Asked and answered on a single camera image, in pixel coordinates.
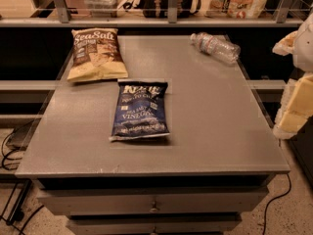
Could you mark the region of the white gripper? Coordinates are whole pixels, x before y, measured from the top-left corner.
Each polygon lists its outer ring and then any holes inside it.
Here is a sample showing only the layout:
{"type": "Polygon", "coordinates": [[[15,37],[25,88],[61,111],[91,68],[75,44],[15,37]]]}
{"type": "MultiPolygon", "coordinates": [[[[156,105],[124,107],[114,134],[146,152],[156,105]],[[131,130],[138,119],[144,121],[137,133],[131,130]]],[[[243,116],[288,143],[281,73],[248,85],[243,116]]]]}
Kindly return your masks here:
{"type": "MultiPolygon", "coordinates": [[[[293,64],[306,72],[313,71],[313,14],[299,27],[275,44],[272,52],[281,56],[292,54],[293,64]]],[[[299,80],[289,79],[281,108],[275,117],[273,134],[278,139],[291,139],[313,116],[313,73],[299,80]]]]}

